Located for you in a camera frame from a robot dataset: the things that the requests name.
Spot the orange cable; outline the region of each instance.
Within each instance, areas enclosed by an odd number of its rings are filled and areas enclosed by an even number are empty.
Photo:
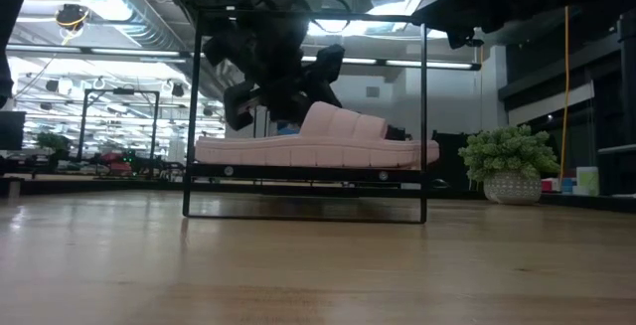
[[[567,108],[569,107],[569,6],[565,7],[565,108],[563,109],[563,133],[560,147],[560,174],[558,183],[562,185],[565,174],[565,146],[567,137]]]

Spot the ceiling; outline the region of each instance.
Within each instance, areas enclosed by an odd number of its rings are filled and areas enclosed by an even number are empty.
[[[192,50],[195,43],[194,29],[183,14],[181,8],[172,0],[145,0],[148,14],[158,16],[167,26],[176,40],[186,50]],[[64,4],[85,4],[85,0],[26,0],[20,19],[14,30],[10,43],[27,45],[60,45],[68,32],[61,31],[54,17]],[[139,44],[122,32],[121,23],[113,24],[99,18],[91,19],[82,29],[81,34],[68,40],[68,46],[139,49]],[[318,35],[308,36],[303,44],[306,56],[314,56],[321,48],[338,43],[347,50],[349,58],[374,58],[393,60],[419,60],[419,29],[405,28],[396,32],[376,33],[367,36]],[[474,50],[450,50],[443,39],[428,41],[428,57],[430,60],[473,62]],[[160,92],[160,114],[158,140],[159,152],[165,152],[170,140],[183,138],[189,114],[189,76],[169,63],[141,63],[130,61],[96,61],[88,59],[56,59],[50,56],[14,56],[10,60],[14,79],[18,79],[14,92],[16,109],[28,111],[30,121],[27,131],[35,135],[42,129],[57,130],[71,140],[79,137],[81,102],[83,89],[95,85],[104,89],[113,87],[134,88],[137,91]],[[384,76],[389,81],[399,73],[396,69],[345,66],[343,75],[350,76]],[[236,69],[232,66],[221,66],[219,69],[208,68],[205,74],[227,87],[239,81]],[[64,85],[57,92],[48,91],[48,81],[60,81]],[[173,96],[171,88],[181,83],[186,89],[185,95]],[[223,137],[225,123],[221,104],[214,99],[201,97],[197,105],[197,134],[206,131],[210,135]],[[148,149],[150,127],[152,123],[151,101],[141,93],[135,95],[113,95],[107,93],[88,109],[87,128],[92,129],[88,146],[91,151],[96,146],[108,142],[120,147]],[[52,106],[44,111],[42,103]],[[204,106],[209,105],[214,114],[203,115]]]

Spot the black metal frame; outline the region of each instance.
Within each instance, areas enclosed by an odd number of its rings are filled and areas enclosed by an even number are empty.
[[[359,13],[298,13],[285,11],[241,11],[241,10],[206,10],[201,12],[197,21],[202,21],[202,14],[220,17],[236,17],[239,15],[266,15],[278,18],[313,18],[314,20],[344,20],[344,21],[379,21],[417,24],[410,16],[376,16]],[[202,39],[204,37],[200,23],[195,26],[195,51],[192,73],[192,89],[190,99],[190,124],[188,127],[188,149],[186,160],[186,172],[183,178],[183,208],[182,214],[187,218],[211,218],[211,219],[244,219],[244,220],[295,220],[295,221],[332,221],[332,222],[362,222],[362,223],[398,223],[398,224],[424,224],[427,217],[426,197],[426,113],[427,113],[427,41],[426,27],[421,25],[421,111],[420,111],[420,170],[379,170],[379,169],[339,169],[339,168],[314,168],[314,167],[271,167],[271,166],[244,166],[244,165],[208,165],[195,163],[195,128],[197,121],[197,105],[200,82]],[[190,212],[190,199],[193,189],[193,177],[214,177],[231,179],[268,179],[268,180],[295,180],[295,181],[333,181],[333,182],[374,182],[374,183],[418,183],[420,191],[419,219],[418,221],[378,221],[373,219],[332,219],[332,218],[289,218],[262,217],[262,216],[209,216],[193,215]],[[310,194],[312,188],[305,188]]]
[[[81,107],[81,127],[79,128],[79,142],[78,142],[78,161],[81,161],[81,155],[83,154],[83,139],[84,134],[86,132],[86,114],[88,112],[88,108],[93,105],[95,102],[99,100],[99,98],[107,92],[116,93],[117,89],[96,89],[96,88],[88,88],[83,91],[83,105]],[[98,92],[99,96],[93,100],[89,101],[88,97],[91,93]],[[131,90],[131,93],[141,93],[141,94],[151,94],[155,95],[155,110],[152,119],[152,136],[150,144],[150,178],[154,176],[155,166],[154,166],[154,156],[155,156],[155,142],[157,141],[157,118],[159,117],[159,91],[149,91],[149,90]]]

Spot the pink slide sandal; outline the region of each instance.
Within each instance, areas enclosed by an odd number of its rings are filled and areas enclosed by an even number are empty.
[[[256,139],[200,137],[195,159],[206,164],[416,168],[419,141],[385,140],[384,119],[328,103],[311,106],[298,135]],[[428,141],[426,162],[439,158],[439,145]]]

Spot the white flower pot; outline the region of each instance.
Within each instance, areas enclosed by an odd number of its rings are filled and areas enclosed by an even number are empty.
[[[533,205],[541,197],[541,178],[519,172],[498,172],[484,180],[486,198],[502,205]]]

